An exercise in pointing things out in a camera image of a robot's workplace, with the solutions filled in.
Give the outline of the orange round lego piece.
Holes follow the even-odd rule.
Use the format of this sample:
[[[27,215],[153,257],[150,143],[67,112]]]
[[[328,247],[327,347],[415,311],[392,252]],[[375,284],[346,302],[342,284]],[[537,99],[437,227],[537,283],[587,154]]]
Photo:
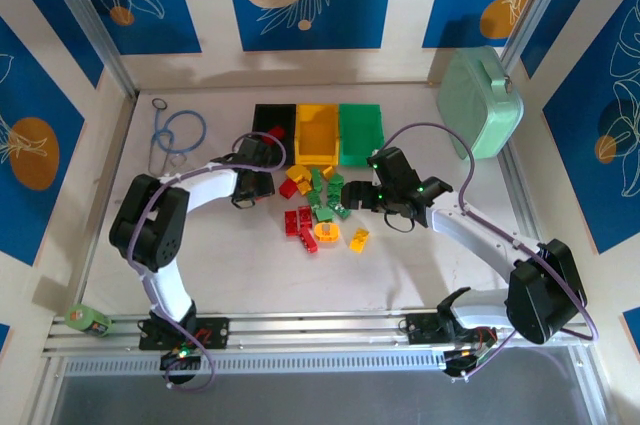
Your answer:
[[[334,222],[319,222],[314,227],[314,235],[318,242],[335,243],[340,238],[340,228]]]

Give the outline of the green plastic bin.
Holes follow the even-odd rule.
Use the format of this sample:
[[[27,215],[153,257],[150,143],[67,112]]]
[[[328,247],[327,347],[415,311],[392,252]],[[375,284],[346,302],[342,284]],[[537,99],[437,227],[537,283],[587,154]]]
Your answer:
[[[367,159],[385,142],[378,104],[340,104],[339,127],[339,164],[342,166],[366,167]]]

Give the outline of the black plastic bin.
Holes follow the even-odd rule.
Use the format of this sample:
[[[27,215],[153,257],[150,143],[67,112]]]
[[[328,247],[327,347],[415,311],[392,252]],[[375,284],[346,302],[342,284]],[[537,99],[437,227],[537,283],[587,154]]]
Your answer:
[[[252,130],[267,133],[271,128],[280,125],[286,130],[285,138],[280,141],[286,152],[286,165],[295,162],[294,137],[296,125],[295,104],[256,104],[254,108]],[[273,163],[278,163],[282,157],[282,150],[274,142],[269,145],[273,151]]]

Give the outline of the yellow plastic bin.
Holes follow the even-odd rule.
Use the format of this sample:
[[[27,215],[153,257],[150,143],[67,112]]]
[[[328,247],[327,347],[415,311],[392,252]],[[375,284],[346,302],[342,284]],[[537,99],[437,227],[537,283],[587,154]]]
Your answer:
[[[336,166],[340,153],[339,105],[296,105],[294,154],[297,165]]]

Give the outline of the blue stethoscope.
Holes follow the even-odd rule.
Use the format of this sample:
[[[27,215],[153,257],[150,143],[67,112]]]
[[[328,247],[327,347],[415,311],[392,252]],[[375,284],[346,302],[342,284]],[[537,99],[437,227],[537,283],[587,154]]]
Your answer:
[[[154,109],[153,132],[150,138],[149,153],[147,161],[147,171],[150,175],[159,177],[171,174],[180,167],[172,167],[169,159],[173,154],[188,155],[198,149],[204,142],[207,135],[207,124],[204,117],[194,110],[179,110],[162,119],[163,113],[168,110],[168,103],[160,98],[154,97],[151,100]],[[194,119],[199,126],[199,134],[196,139],[186,146],[177,146],[177,135],[172,129],[174,123],[182,118]]]

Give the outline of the mint green carry case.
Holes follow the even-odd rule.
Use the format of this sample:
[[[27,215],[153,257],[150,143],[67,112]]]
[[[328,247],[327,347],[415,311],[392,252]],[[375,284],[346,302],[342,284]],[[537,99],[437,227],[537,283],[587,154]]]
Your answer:
[[[454,52],[442,78],[437,106],[443,124],[455,132],[460,159],[493,158],[524,115],[521,95],[490,46]]]

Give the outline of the green cylinder with label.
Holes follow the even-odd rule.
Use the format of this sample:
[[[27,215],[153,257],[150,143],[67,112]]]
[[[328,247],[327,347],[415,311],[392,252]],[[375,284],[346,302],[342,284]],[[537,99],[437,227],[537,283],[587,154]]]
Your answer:
[[[108,316],[81,303],[69,308],[64,321],[68,327],[94,337],[106,336],[113,324]]]

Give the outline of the aluminium side rail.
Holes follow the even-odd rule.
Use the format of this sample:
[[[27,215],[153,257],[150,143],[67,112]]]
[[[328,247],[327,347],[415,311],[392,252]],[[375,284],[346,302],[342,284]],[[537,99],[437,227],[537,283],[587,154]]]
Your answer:
[[[516,231],[510,233],[509,247],[517,257],[509,275],[509,304],[515,305],[518,311],[548,315],[553,309],[553,291],[548,290],[544,269],[531,258],[539,253],[541,234],[529,203],[524,175],[510,144],[499,153],[499,164],[517,224]]]
[[[91,264],[99,242],[101,229],[109,206],[118,167],[123,155],[131,121],[135,113],[138,96],[127,98],[119,108],[117,120],[109,136],[104,157],[98,160],[99,174],[92,180],[94,197],[85,222],[82,242],[79,248],[78,263],[69,285],[73,286],[73,295],[69,304],[81,303],[88,281]]]

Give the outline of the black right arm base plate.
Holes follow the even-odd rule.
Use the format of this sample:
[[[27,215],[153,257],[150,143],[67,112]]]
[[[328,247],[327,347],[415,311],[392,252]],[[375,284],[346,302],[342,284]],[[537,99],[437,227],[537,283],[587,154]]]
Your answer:
[[[493,330],[468,329],[454,317],[439,313],[410,313],[404,320],[404,332],[411,345],[416,344],[487,344],[497,343]]]

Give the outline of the aluminium mounting rail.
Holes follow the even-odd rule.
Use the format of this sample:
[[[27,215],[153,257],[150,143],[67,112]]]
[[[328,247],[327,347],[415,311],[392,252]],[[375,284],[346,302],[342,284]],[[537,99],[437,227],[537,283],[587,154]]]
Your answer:
[[[374,351],[388,348],[455,350],[455,345],[411,345],[399,330],[399,322],[409,313],[433,312],[430,309],[399,311],[273,313],[273,314],[203,314],[205,318],[228,318],[229,338],[225,349],[244,352],[312,352]],[[129,354],[159,355],[168,351],[139,349],[137,323],[147,315],[114,315],[110,332],[94,337],[68,327],[64,320],[53,320],[45,340],[46,357],[115,356]],[[511,328],[494,325],[499,342],[507,338]]]

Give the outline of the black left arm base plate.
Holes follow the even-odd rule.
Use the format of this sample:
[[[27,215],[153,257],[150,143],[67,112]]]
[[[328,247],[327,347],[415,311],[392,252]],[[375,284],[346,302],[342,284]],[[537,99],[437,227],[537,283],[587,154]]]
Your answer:
[[[191,333],[206,349],[225,349],[229,338],[228,318],[197,317],[184,328]],[[162,320],[148,318],[137,323],[140,331],[139,349],[143,351],[169,351],[179,345],[195,346],[174,327]]]

